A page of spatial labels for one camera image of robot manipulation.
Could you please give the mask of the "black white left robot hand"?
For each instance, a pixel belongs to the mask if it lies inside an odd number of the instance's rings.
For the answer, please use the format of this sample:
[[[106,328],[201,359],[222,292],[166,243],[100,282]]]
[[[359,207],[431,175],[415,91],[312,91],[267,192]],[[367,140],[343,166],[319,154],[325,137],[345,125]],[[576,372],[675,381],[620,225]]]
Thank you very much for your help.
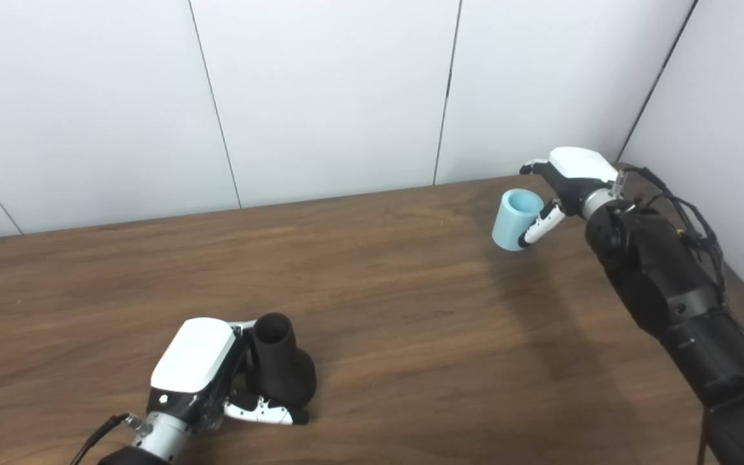
[[[309,415],[266,395],[235,389],[256,346],[256,320],[186,320],[169,342],[150,377],[147,414],[165,414],[195,433],[218,429],[224,417],[243,422],[305,426]]]

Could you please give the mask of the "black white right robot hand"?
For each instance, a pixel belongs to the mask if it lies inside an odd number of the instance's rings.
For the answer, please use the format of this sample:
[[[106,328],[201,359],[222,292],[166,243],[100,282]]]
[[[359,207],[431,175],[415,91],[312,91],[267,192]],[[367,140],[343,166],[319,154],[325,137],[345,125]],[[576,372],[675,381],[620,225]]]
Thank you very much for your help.
[[[535,221],[519,236],[519,246],[527,248],[566,217],[587,220],[598,208],[622,195],[617,191],[619,171],[600,153],[579,147],[557,147],[547,159],[534,159],[520,167],[519,174],[537,174],[554,191]]]

